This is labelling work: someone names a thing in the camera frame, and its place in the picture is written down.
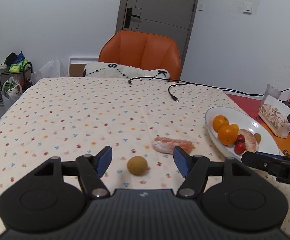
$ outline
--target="orange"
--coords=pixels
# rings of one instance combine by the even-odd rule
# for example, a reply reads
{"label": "orange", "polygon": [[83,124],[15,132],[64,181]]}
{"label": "orange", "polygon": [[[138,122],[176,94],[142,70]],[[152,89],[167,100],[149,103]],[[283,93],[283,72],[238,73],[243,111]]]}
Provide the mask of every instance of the orange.
{"label": "orange", "polygon": [[223,125],[228,124],[229,124],[228,119],[226,118],[226,116],[223,115],[218,115],[213,120],[213,128],[215,129],[216,132],[218,132]]}
{"label": "orange", "polygon": [[218,131],[218,140],[223,145],[231,145],[237,139],[237,131],[231,125],[223,125]]}
{"label": "orange", "polygon": [[234,124],[231,124],[230,126],[233,127],[233,128],[236,130],[236,132],[238,133],[238,131],[239,131],[239,127],[238,127],[238,125],[236,125],[236,124],[234,123]]}

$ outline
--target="fruit plate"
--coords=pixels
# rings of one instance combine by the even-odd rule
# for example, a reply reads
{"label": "fruit plate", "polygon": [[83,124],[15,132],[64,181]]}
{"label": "fruit plate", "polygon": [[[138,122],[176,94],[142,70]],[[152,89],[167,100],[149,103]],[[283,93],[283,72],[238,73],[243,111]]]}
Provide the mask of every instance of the fruit plate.
{"label": "fruit plate", "polygon": [[274,155],[280,155],[278,146],[273,139],[273,137],[267,132],[267,130],[262,127],[258,122],[254,119],[249,117],[248,115],[239,112],[237,110],[223,107],[223,106],[216,106],[208,109],[205,114],[205,122],[207,124],[207,130],[211,140],[218,148],[218,150],[225,156],[225,157],[235,157],[238,160],[241,159],[241,155],[237,155],[234,152],[234,146],[225,146],[221,144],[217,139],[217,132],[213,128],[213,120],[218,115],[224,115],[229,120],[229,124],[237,124],[239,129],[246,129],[250,131],[252,134],[259,133],[262,137],[261,142],[259,143],[259,152],[270,153]]}

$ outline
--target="black cable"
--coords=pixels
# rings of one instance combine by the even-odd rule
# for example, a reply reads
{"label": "black cable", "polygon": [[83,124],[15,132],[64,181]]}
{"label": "black cable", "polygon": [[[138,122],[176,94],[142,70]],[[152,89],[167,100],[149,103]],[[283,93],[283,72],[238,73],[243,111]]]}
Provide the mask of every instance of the black cable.
{"label": "black cable", "polygon": [[[136,78],[131,78],[128,80],[128,83],[131,84],[132,80],[134,79],[142,79],[142,78],[155,78],[155,79],[160,79],[160,80],[166,80],[166,81],[178,81],[178,82],[184,82],[182,84],[173,84],[170,85],[168,87],[168,93],[171,96],[171,98],[176,101],[179,102],[178,98],[176,96],[174,96],[171,92],[170,89],[174,86],[182,86],[182,85],[198,85],[198,86],[205,86],[205,87],[210,87],[210,88],[216,88],[216,89],[220,89],[222,91],[226,91],[226,92],[234,92],[234,93],[238,93],[238,94],[242,94],[242,95],[246,95],[246,96],[253,96],[253,97],[262,97],[264,96],[264,94],[249,94],[249,93],[244,93],[235,89],[230,89],[230,88],[220,88],[220,87],[215,87],[215,86],[209,86],[209,85],[205,85],[205,84],[198,84],[198,83],[192,83],[192,82],[187,82],[187,81],[183,81],[183,80],[178,80],[178,79],[168,79],[168,78],[157,78],[157,77],[136,77]],[[282,90],[281,92],[285,92],[287,90],[290,90],[290,88],[287,88],[285,90]]]}
{"label": "black cable", "polygon": [[175,86],[182,86],[182,85],[188,85],[187,83],[183,83],[183,84],[174,84],[174,85],[170,85],[167,89],[169,95],[171,96],[171,98],[176,101],[176,102],[179,102],[178,98],[176,96],[174,96],[171,92],[170,92],[170,89],[171,87],[175,87]]}
{"label": "black cable", "polygon": [[155,79],[160,79],[160,80],[166,80],[166,81],[178,81],[178,82],[184,82],[187,85],[199,85],[199,86],[205,86],[205,87],[210,87],[210,88],[216,88],[216,89],[220,89],[223,91],[228,91],[228,92],[235,92],[235,93],[239,93],[239,94],[243,94],[243,95],[247,95],[247,96],[254,96],[254,97],[262,97],[264,94],[260,95],[260,94],[248,94],[248,93],[244,93],[235,89],[230,89],[230,88],[220,88],[220,87],[215,87],[215,86],[210,86],[210,85],[205,85],[205,84],[198,84],[198,83],[192,83],[192,82],[187,82],[184,80],[178,80],[178,79],[167,79],[167,78],[157,78],[157,77],[136,77],[136,78],[131,78],[128,80],[128,83],[131,84],[132,80],[134,79],[142,79],[142,78],[155,78]]}

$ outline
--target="glass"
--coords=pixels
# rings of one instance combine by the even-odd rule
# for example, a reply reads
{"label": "glass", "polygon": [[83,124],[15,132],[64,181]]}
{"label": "glass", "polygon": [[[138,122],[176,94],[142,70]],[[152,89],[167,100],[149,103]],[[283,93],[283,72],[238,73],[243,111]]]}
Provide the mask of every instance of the glass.
{"label": "glass", "polygon": [[280,95],[281,95],[281,92],[280,92],[280,90],[278,90],[277,88],[273,87],[272,85],[267,84],[267,88],[266,88],[266,91],[264,93],[263,99],[262,99],[262,101],[260,103],[259,109],[264,104],[264,102],[265,102],[265,100],[266,100],[268,95],[270,95],[273,98],[278,99],[280,97]]}

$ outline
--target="orange chair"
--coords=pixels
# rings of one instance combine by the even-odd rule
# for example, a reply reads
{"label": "orange chair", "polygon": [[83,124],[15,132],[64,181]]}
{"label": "orange chair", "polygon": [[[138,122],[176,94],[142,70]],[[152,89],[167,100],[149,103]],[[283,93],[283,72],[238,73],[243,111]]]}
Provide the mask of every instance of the orange chair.
{"label": "orange chair", "polygon": [[120,31],[101,50],[99,61],[133,66],[143,70],[166,69],[178,79],[181,58],[175,41],[160,35]]}

